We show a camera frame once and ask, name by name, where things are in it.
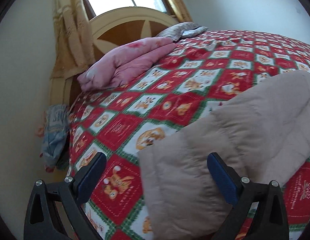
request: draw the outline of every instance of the red checkered bedsheet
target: red checkered bedsheet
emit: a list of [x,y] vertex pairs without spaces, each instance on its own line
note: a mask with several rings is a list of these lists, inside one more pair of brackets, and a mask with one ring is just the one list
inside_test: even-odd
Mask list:
[[[305,43],[269,33],[205,32],[178,42],[173,52],[129,84],[80,97],[71,123],[70,173],[98,151],[107,156],[105,174],[85,205],[99,234],[105,240],[153,238],[139,150],[265,78],[296,69],[310,72],[310,46]],[[310,219],[310,158],[285,186],[284,198],[290,237],[297,239]],[[255,210],[253,206],[248,224]]]

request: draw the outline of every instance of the curtain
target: curtain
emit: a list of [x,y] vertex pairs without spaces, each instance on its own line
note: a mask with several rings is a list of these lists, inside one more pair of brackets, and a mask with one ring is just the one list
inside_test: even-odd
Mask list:
[[55,0],[54,29],[57,56],[51,78],[70,78],[95,63],[83,0]]
[[180,22],[192,22],[193,21],[183,0],[168,0],[168,2]]

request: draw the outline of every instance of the white wall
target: white wall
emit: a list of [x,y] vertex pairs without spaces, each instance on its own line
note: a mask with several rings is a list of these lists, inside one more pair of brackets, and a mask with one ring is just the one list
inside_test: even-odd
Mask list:
[[310,17],[298,0],[183,0],[194,22],[211,30],[250,30],[310,44]]
[[0,214],[17,239],[34,182],[51,175],[34,132],[55,63],[53,0],[16,0],[0,24]]

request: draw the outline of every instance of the headboard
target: headboard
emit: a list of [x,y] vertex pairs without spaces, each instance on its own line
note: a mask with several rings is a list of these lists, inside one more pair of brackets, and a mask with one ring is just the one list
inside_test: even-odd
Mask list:
[[[146,37],[155,37],[162,30],[177,24],[172,17],[145,7],[124,7],[103,13],[92,20],[95,59],[110,50]],[[50,104],[69,104],[81,93],[76,80],[54,78],[50,84]]]

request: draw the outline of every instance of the silver bolt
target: silver bolt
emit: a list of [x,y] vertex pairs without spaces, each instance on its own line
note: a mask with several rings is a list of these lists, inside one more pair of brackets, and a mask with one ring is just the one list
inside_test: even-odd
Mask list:
[[39,179],[38,181],[35,182],[35,185],[38,187],[43,184],[43,181]]
[[64,181],[65,181],[66,183],[70,183],[70,182],[72,182],[72,180],[73,180],[73,177],[72,177],[72,176],[67,176],[67,177],[64,179]]
[[272,185],[274,187],[278,187],[279,186],[279,184],[278,184],[278,182],[276,180],[272,180]]
[[250,180],[247,177],[242,177],[242,182],[244,183],[249,183]]

